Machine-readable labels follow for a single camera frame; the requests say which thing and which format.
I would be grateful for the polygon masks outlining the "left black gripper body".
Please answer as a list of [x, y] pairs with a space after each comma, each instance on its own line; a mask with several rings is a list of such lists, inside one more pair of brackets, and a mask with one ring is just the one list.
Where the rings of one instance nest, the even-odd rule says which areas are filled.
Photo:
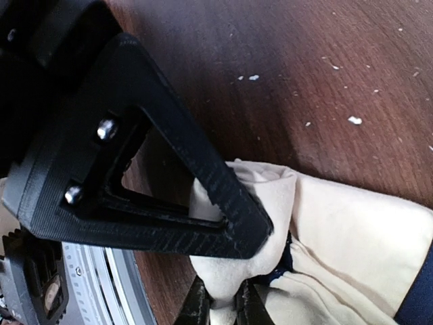
[[105, 1], [1, 2], [1, 175], [49, 112], [71, 91], [105, 44], [121, 32]]

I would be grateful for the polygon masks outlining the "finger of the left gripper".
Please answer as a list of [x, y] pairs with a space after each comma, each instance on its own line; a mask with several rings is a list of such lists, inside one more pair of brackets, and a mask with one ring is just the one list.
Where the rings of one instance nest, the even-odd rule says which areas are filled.
[[3, 52], [3, 206], [44, 240], [247, 259], [273, 231], [134, 37], [61, 79]]

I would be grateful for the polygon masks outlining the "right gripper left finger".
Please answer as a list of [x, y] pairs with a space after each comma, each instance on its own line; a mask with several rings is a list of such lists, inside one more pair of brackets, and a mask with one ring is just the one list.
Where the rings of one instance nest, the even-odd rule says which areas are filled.
[[195, 277], [175, 325], [209, 325], [211, 299], [203, 281]]

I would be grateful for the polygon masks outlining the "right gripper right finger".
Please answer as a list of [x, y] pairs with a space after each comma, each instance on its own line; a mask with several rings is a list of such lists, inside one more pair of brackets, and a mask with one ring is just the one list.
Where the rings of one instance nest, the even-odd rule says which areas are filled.
[[249, 280], [245, 280], [236, 294], [237, 325], [274, 325], [265, 305]]

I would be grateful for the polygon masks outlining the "cream underwear navy trim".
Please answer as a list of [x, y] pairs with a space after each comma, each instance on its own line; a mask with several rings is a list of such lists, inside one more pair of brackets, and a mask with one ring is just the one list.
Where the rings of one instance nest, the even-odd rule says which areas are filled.
[[211, 324], [233, 324], [247, 279], [275, 324], [431, 324], [432, 211], [289, 167], [235, 160], [274, 230], [251, 259], [191, 257], [212, 298]]

